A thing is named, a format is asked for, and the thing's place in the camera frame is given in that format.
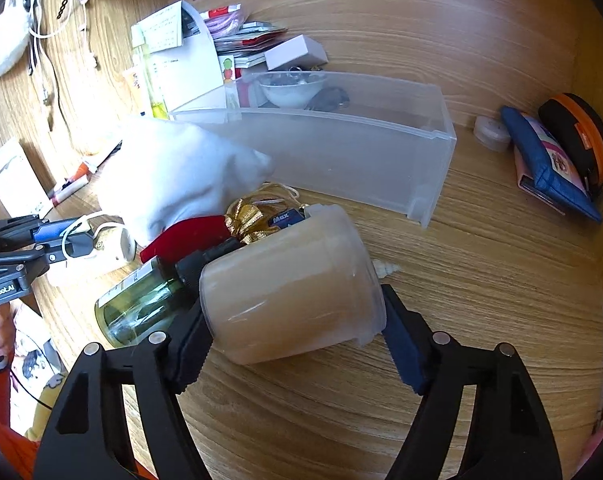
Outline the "person's left hand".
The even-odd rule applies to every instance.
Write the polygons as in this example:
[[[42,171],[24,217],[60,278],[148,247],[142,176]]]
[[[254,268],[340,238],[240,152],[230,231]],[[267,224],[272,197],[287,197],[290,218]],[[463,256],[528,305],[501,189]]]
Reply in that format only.
[[[12,359],[15,347],[14,312],[10,304],[0,306],[0,358]]]

